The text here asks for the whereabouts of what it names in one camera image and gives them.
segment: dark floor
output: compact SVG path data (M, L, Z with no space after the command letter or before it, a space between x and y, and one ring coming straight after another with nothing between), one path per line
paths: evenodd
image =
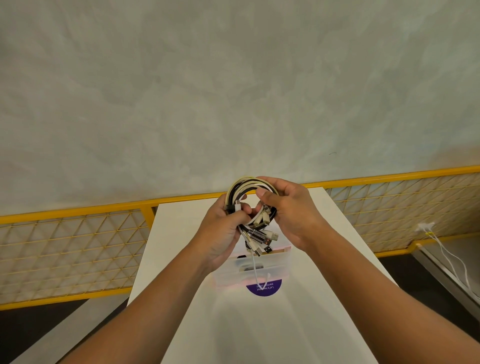
M397 284L480 342L480 325L465 308L411 255L380 258ZM0 364L8 364L49 332L85 300L0 311ZM84 340L118 315L127 301Z

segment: person's left hand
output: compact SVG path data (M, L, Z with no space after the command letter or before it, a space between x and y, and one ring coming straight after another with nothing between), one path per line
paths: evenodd
M242 210L227 215L223 209L225 195L221 195L210 207L205 215L197 233L190 241L190 246L195 247L212 272L221 266L230 256L240 237L237 226L250 221L247 213L252 213L248 204L242 203Z

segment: electrical outlet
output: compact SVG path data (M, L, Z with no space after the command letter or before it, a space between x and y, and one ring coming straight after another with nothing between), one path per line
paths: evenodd
M434 225L435 225L434 222L431 222L429 224L427 224L426 222L421 222L420 224L417 225L417 228L415 229L415 231L432 230Z

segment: purple sticker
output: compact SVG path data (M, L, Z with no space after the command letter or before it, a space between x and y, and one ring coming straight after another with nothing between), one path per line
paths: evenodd
M282 280L273 280L271 282L268 282L265 289L261 290L258 288L257 284L251 284L250 286L247 286L248 290L252 292L253 294L256 294L257 296L271 296L274 294L276 291L280 289L280 286L282 285Z

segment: person's right hand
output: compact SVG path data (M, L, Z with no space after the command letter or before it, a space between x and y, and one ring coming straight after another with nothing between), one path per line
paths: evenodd
M288 240L297 248L306 251L316 234L323 234L331 229L320 215L308 190L300 184L280 178L260 176L272 184L280 196L258 188L256 193L260 200L276 207L275 221Z

